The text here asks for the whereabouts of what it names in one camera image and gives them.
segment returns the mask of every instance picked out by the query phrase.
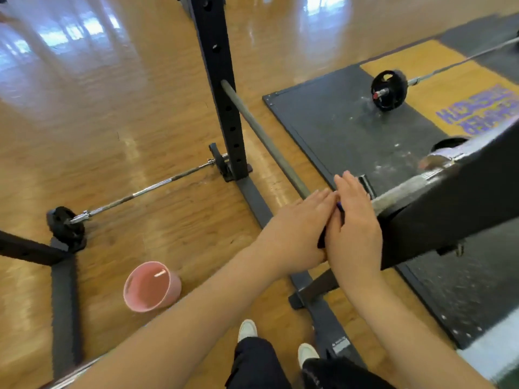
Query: black pants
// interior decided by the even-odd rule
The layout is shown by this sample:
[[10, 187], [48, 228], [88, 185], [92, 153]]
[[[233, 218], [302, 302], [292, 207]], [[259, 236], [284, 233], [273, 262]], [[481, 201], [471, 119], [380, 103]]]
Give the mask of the black pants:
[[[302, 366], [302, 379], [306, 389], [394, 389], [346, 358], [308, 359]], [[225, 386], [227, 389], [292, 389], [274, 348], [259, 337], [247, 337], [238, 343]]]

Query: person's right hand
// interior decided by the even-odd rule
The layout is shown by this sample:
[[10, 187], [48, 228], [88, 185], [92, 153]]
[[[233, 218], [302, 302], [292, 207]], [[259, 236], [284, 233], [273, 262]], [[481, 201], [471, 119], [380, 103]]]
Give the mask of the person's right hand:
[[326, 250], [328, 262], [343, 291], [348, 296], [376, 286], [382, 280], [382, 231], [370, 197], [349, 171], [335, 175], [335, 185], [344, 210], [335, 209], [328, 221]]

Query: shoe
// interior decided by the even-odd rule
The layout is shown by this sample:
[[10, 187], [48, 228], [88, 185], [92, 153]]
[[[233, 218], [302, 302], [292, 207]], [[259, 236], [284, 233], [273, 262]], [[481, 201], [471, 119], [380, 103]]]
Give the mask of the shoe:
[[319, 359], [319, 354], [310, 344], [303, 343], [297, 350], [297, 360], [299, 360], [299, 367], [302, 368], [302, 364], [307, 359]]
[[238, 342], [247, 337], [258, 337], [258, 329], [253, 320], [244, 320], [238, 332]]

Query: squat rack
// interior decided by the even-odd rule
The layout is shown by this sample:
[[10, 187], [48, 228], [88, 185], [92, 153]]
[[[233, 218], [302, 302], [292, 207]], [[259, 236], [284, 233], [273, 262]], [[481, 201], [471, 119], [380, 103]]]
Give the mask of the squat rack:
[[[309, 191], [236, 94], [223, 0], [191, 0], [191, 10], [227, 148], [227, 161], [223, 160], [215, 144], [210, 145], [210, 150], [219, 163], [218, 169], [224, 179], [236, 182], [263, 228], [272, 217], [272, 212], [249, 177], [250, 167], [245, 154], [240, 113], [300, 196], [308, 196]], [[500, 164], [519, 162], [515, 155], [517, 144], [519, 124], [515, 122], [492, 145], [481, 150], [477, 160], [465, 163], [456, 177], [446, 178], [443, 183], [425, 193], [421, 191], [418, 196], [412, 193], [407, 199], [381, 213], [378, 218], [384, 234], [382, 268], [394, 266], [427, 251], [457, 245], [471, 234], [519, 216], [519, 204], [514, 199], [519, 193], [519, 183], [515, 183], [513, 177], [496, 176]], [[487, 183], [486, 180], [492, 180], [493, 183]], [[477, 196], [471, 194], [474, 190], [479, 190], [480, 196], [485, 199], [478, 200]], [[467, 199], [459, 204], [456, 200], [458, 196]], [[443, 215], [438, 215], [438, 208], [444, 211]], [[95, 362], [78, 367], [82, 362], [82, 341], [76, 257], [55, 238], [47, 246], [2, 231], [0, 250], [4, 256], [51, 267], [54, 376], [58, 379], [72, 373], [48, 387], [66, 387]], [[337, 288], [331, 270], [315, 280], [308, 272], [294, 274], [290, 279], [295, 287], [294, 294], [289, 298], [290, 303], [294, 308], [307, 308], [310, 313], [319, 355], [323, 358], [346, 356], [365, 367], [342, 325], [323, 299], [325, 293]]]

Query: hand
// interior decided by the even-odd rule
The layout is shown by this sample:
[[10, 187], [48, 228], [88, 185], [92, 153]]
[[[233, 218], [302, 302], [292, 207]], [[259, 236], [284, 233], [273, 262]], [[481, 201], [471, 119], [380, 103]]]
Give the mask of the hand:
[[370, 197], [349, 171], [334, 182], [344, 209], [335, 209], [326, 232], [328, 262], [347, 296], [379, 283], [382, 259], [382, 231]]
[[324, 261], [317, 241], [337, 203], [337, 193], [315, 191], [282, 207], [251, 245], [268, 260], [276, 277], [314, 268]]

